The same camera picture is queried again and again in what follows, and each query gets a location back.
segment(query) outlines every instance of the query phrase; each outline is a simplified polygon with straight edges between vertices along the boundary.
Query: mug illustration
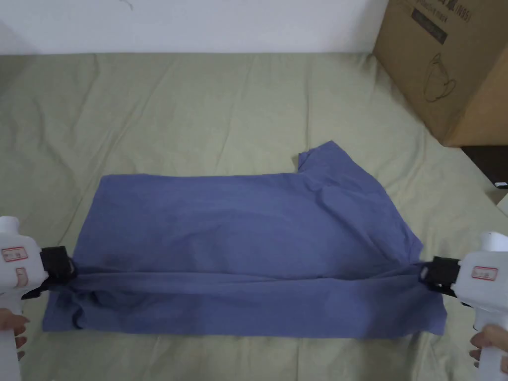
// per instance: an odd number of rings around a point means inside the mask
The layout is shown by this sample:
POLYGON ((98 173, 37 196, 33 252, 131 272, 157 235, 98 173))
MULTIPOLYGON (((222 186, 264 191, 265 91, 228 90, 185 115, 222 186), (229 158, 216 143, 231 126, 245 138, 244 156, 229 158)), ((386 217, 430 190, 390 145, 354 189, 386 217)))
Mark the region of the mug illustration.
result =
POLYGON ((457 81, 450 79, 442 60, 441 53, 436 54, 429 62, 425 73, 425 87, 423 95, 429 103, 447 97, 455 89, 457 81))

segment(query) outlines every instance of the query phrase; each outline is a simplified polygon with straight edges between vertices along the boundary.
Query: stain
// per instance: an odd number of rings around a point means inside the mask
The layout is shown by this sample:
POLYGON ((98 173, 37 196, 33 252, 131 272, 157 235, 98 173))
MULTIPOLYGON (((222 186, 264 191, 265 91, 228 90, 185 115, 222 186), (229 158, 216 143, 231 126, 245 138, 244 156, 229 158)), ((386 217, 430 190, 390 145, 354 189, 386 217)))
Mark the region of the stain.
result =
POLYGON ((134 10, 134 6, 128 0, 118 0, 118 1, 120 1, 121 3, 126 3, 129 6, 129 8, 131 9, 131 11, 134 10))

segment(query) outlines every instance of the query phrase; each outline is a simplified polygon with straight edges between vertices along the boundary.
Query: sticker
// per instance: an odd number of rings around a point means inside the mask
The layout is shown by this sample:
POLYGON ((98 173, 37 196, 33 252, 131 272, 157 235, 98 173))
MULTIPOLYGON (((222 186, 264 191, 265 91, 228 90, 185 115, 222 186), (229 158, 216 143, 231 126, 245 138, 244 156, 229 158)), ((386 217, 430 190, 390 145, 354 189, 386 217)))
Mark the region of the sticker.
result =
POLYGON ((448 37, 448 33, 442 30, 418 9, 413 9, 411 18, 416 21, 423 29, 425 29, 428 34, 433 36, 441 45, 445 43, 448 37))
POLYGON ((25 287, 28 284, 28 275, 24 267, 18 267, 16 269, 16 276, 18 277, 18 283, 16 288, 25 287))
POLYGON ((4 257, 4 261, 6 262, 13 262, 27 259, 28 254, 24 247, 10 247, 8 249, 2 249, 2 257, 4 257))
POLYGON ((496 280, 497 269, 494 267, 475 266, 471 276, 475 279, 496 280))

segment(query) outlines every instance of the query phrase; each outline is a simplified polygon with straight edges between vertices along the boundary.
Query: finger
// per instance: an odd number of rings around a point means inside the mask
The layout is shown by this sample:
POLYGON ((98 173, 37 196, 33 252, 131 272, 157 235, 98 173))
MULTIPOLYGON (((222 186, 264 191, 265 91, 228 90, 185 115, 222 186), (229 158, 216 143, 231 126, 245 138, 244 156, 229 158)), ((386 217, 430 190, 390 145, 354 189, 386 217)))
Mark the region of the finger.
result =
POLYGON ((501 360, 501 372, 508 373, 508 357, 503 357, 501 360))
POLYGON ((482 333, 484 334, 485 344, 490 343, 490 345, 508 352, 508 332, 505 329, 500 326, 487 325, 483 328, 482 333))
POLYGON ((472 337, 471 344, 478 349, 482 349, 487 346, 491 346, 492 342, 485 336, 485 332, 482 331, 472 337))
POLYGON ((15 340, 16 340, 16 348, 20 348, 26 343, 26 337, 24 336, 16 337, 15 340))
POLYGON ((8 309, 2 308, 0 311, 0 331, 21 327, 28 322, 29 320, 24 316, 14 315, 8 309))
POLYGON ((25 331, 26 331, 26 327, 25 326, 14 328, 14 336, 19 336, 19 335, 21 335, 25 331))
POLYGON ((480 355, 482 354, 482 350, 473 350, 469 352, 469 355, 473 357, 476 361, 480 361, 480 355))

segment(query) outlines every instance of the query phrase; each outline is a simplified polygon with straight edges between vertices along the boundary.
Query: red label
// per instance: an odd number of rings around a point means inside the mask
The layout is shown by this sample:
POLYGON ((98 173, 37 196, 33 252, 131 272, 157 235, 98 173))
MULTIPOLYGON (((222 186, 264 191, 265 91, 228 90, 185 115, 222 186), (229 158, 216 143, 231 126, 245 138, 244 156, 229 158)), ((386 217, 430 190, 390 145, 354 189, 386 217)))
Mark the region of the red label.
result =
POLYGON ((497 269, 495 267, 475 266, 471 276, 475 279, 496 280, 497 269))
POLYGON ((2 249, 2 257, 4 257, 4 261, 6 262, 13 262, 27 259, 28 254, 24 247, 10 247, 8 249, 2 249))

